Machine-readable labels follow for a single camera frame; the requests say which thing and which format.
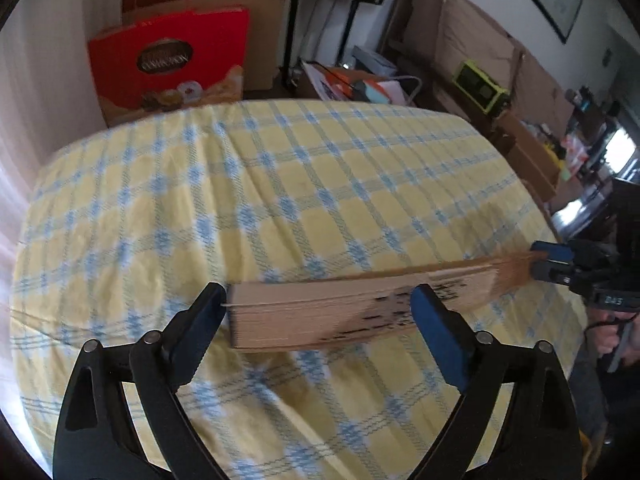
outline metal screw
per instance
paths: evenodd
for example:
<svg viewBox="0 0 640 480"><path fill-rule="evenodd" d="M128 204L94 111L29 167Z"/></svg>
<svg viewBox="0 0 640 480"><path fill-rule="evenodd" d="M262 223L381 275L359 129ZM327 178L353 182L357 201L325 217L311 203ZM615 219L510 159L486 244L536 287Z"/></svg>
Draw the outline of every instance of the metal screw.
<svg viewBox="0 0 640 480"><path fill-rule="evenodd" d="M160 341L162 334L158 332L158 330L152 330L151 332L147 332L142 336L142 341L147 343L148 345L152 345L153 343L157 343Z"/></svg>
<svg viewBox="0 0 640 480"><path fill-rule="evenodd" d="M488 332L478 332L476 334L476 339L482 345L490 345L494 342L494 336L492 336Z"/></svg>
<svg viewBox="0 0 640 480"><path fill-rule="evenodd" d="M84 350L88 354L93 352L96 348L98 348L98 340L97 339L91 339L91 340L87 341L86 343L84 343L84 346L82 346L82 350Z"/></svg>
<svg viewBox="0 0 640 480"><path fill-rule="evenodd" d="M538 348L540 348L540 351L545 354L551 354L551 352L554 351L554 348L549 341L540 341L538 343Z"/></svg>

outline floor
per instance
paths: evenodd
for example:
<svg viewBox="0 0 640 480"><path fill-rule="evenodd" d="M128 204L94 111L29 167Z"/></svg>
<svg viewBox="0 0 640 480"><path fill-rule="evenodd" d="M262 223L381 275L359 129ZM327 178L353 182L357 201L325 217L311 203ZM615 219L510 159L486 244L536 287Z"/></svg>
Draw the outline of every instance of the floor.
<svg viewBox="0 0 640 480"><path fill-rule="evenodd" d="M9 345L9 309L0 304L0 410L27 452L51 476L24 416Z"/></svg>

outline sofa cushion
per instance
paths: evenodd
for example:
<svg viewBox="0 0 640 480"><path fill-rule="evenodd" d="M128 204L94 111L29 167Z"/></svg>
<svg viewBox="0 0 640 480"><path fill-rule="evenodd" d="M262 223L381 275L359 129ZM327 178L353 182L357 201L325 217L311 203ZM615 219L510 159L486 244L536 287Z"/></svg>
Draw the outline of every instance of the sofa cushion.
<svg viewBox="0 0 640 480"><path fill-rule="evenodd" d="M530 52L525 51L516 76L512 110L525 121L546 124L558 139L562 139L574 106L566 100L556 80Z"/></svg>
<svg viewBox="0 0 640 480"><path fill-rule="evenodd" d="M500 86L509 88L515 47L467 0L443 0L434 63L446 77L472 59Z"/></svg>
<svg viewBox="0 0 640 480"><path fill-rule="evenodd" d="M414 12L402 42L412 52L431 62L436 54L442 0L414 0Z"/></svg>

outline yellow tablecloth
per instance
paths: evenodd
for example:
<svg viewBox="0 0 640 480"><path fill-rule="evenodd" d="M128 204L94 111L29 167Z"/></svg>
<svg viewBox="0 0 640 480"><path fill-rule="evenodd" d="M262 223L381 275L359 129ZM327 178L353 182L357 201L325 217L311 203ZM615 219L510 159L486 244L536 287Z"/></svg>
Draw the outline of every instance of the yellow tablecloth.
<svg viewBox="0 0 640 480"><path fill-rule="evenodd" d="M159 116L58 153L22 233L12 348L28 421L50 458L89 338L162 329L208 282L292 282L552 240L513 171L460 118L414 108L253 102ZM535 283L468 316L503 343L551 341L569 370L584 314ZM403 478L453 409L418 333L332 351L242 355L216 335L179 394L235 478ZM162 457L134 388L148 456ZM497 435L501 397L486 442Z"/></svg>

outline yellow-green radio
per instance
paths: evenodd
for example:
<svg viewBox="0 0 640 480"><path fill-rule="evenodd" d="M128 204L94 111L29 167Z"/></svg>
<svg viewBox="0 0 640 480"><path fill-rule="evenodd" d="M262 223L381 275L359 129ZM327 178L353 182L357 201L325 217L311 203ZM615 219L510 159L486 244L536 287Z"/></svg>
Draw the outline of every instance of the yellow-green radio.
<svg viewBox="0 0 640 480"><path fill-rule="evenodd" d="M509 91L498 85L470 59L462 64L453 83L488 116L499 115L511 101Z"/></svg>

